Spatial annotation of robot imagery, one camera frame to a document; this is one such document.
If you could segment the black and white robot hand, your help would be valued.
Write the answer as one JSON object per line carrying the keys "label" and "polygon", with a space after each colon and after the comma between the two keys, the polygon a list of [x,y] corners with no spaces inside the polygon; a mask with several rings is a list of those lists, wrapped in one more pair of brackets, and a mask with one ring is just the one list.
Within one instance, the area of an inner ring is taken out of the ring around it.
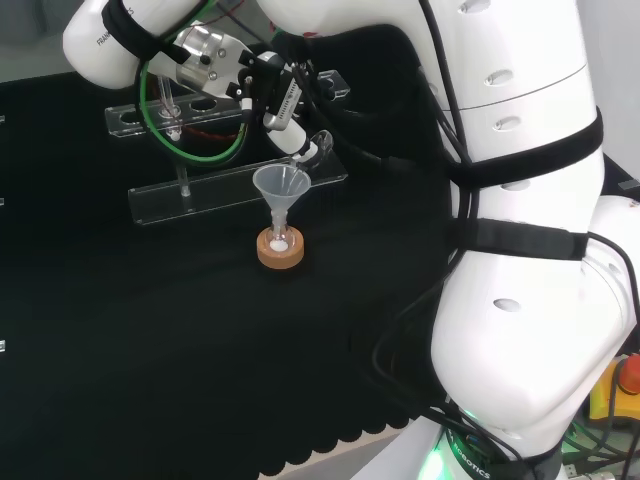
{"label": "black and white robot hand", "polygon": [[242,120],[266,135],[276,151],[294,165],[309,170],[325,156],[321,142],[311,139],[294,119],[302,96],[292,67],[275,52],[255,55],[243,51],[238,74]]}

